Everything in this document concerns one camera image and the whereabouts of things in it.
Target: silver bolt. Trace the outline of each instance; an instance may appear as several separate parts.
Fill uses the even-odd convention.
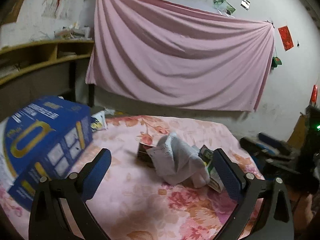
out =
[[[45,181],[47,181],[47,177],[41,177],[40,178],[40,182],[45,182]]]
[[[254,175],[252,173],[247,173],[245,175],[248,179],[254,179]]]
[[[69,179],[75,179],[76,177],[78,177],[78,173],[73,172],[69,175]]]
[[[281,184],[283,182],[283,180],[281,178],[276,178],[276,182],[278,182],[279,184]]]

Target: white towel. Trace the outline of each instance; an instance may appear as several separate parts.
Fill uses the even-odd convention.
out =
[[[195,188],[210,182],[209,173],[198,151],[177,137],[176,133],[163,136],[156,147],[147,150],[156,173],[171,185],[191,177]]]

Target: floral bedsheet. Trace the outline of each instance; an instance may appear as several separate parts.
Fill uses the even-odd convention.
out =
[[[71,172],[80,171],[102,148],[111,151],[111,166],[87,205],[114,240],[209,240],[236,206],[225,190],[218,194],[207,186],[193,189],[183,183],[175,187],[166,184],[154,169],[137,159],[140,141],[156,145],[161,136],[175,131],[191,146],[200,148],[205,144],[210,149],[222,148],[244,172],[262,178],[249,154],[220,123],[141,115],[107,119],[107,124],[107,130],[93,135],[93,142]],[[28,239],[30,213],[1,185],[0,203],[17,231]],[[249,234],[260,205],[260,202],[256,204],[241,237]],[[79,229],[73,232],[80,236]]]

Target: pink cloth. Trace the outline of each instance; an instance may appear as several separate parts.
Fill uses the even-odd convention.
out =
[[[252,111],[274,28],[163,0],[96,0],[86,83],[158,105]]]
[[[225,190],[219,194],[208,186],[193,189],[184,183],[166,184],[155,169],[137,160],[140,141],[156,145],[164,134],[174,131],[189,145],[222,148],[244,172],[262,178],[249,154],[239,147],[236,138],[223,124],[145,115],[107,119],[107,124],[107,130],[93,135],[93,142],[72,171],[79,172],[102,148],[111,151],[111,166],[94,197],[86,203],[113,240],[211,240],[236,206]],[[6,193],[1,182],[0,204],[17,231],[28,239],[30,213]],[[242,237],[247,236],[254,225],[260,204],[261,200]],[[68,219],[68,222],[73,232],[80,236],[78,229],[74,231],[72,221]]]

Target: blue box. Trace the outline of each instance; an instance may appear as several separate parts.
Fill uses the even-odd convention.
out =
[[[0,180],[30,210],[39,179],[65,178],[92,141],[90,108],[41,98],[0,123],[0,140]]]

